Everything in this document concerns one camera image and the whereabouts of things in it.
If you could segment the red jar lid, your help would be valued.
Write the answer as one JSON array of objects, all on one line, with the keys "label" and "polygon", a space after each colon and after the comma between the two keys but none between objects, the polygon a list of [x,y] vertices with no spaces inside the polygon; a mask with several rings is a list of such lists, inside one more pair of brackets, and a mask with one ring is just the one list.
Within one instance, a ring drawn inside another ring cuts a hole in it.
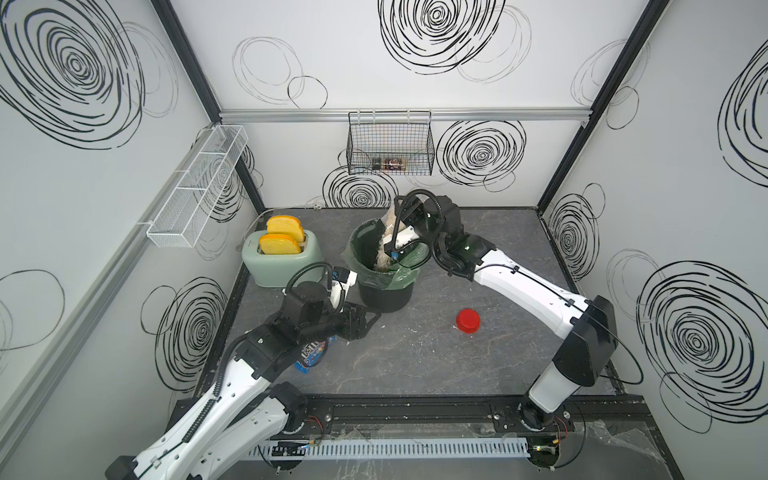
[{"label": "red jar lid", "polygon": [[457,314],[455,323],[463,333],[474,334],[481,326],[481,318],[475,310],[463,309]]}]

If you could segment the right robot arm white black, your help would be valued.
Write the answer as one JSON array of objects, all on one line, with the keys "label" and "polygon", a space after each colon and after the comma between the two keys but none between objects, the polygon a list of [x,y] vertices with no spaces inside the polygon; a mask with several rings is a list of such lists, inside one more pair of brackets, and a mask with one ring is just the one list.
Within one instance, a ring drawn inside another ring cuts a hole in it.
[{"label": "right robot arm white black", "polygon": [[395,207],[400,252],[419,241],[447,274],[487,287],[525,309],[562,343],[550,363],[525,393],[518,407],[531,431],[548,427],[577,390],[593,386],[618,346],[612,303],[588,299],[561,288],[512,260],[485,238],[468,233],[459,208],[446,196],[417,189]]}]

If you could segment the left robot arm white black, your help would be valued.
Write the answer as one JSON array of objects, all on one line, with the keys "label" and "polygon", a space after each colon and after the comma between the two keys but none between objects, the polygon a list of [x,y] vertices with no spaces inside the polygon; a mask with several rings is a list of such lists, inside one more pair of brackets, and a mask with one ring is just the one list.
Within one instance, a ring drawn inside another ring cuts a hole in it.
[{"label": "left robot arm white black", "polygon": [[220,478],[255,446],[302,426],[306,397],[276,380],[304,347],[334,336],[361,339],[380,316],[347,301],[340,283],[286,289],[280,309],[230,346],[211,388],[150,447],[115,459],[106,478]]}]

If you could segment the oatmeal jar clear plastic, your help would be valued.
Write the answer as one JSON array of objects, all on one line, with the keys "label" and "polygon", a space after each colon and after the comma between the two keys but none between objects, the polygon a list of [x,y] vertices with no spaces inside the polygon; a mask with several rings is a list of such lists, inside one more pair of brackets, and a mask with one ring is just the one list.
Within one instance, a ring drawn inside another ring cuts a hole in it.
[{"label": "oatmeal jar clear plastic", "polygon": [[392,236],[395,233],[395,220],[396,212],[395,205],[392,204],[386,211],[386,213],[380,218],[380,223],[383,226],[383,231],[379,237],[379,243],[383,243],[384,246],[392,240]]}]

